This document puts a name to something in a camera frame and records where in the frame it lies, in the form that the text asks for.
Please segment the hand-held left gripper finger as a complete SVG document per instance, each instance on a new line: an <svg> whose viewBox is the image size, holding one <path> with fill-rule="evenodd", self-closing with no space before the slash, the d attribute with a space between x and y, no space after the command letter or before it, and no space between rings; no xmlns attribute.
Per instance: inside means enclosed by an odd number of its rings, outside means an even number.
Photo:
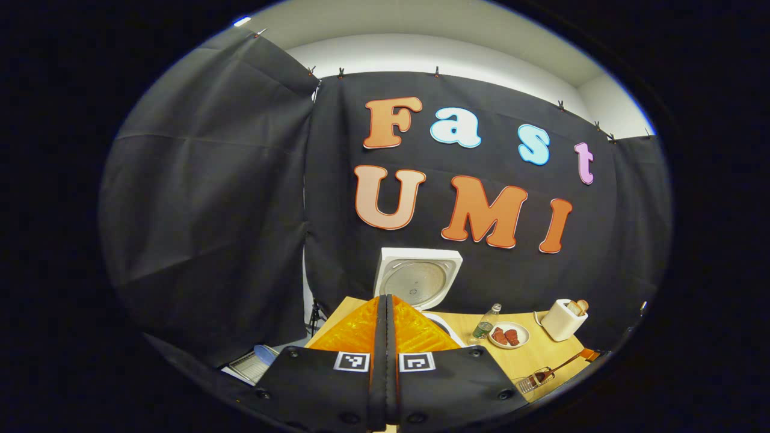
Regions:
<svg viewBox="0 0 770 433"><path fill-rule="evenodd" d="M446 348L450 336L387 296L387 421L401 431L488 431L527 401L481 345Z"/></svg>
<svg viewBox="0 0 770 433"><path fill-rule="evenodd" d="M254 409L290 432L387 424L387 298L366 302L311 347L286 347L254 387Z"/></svg>

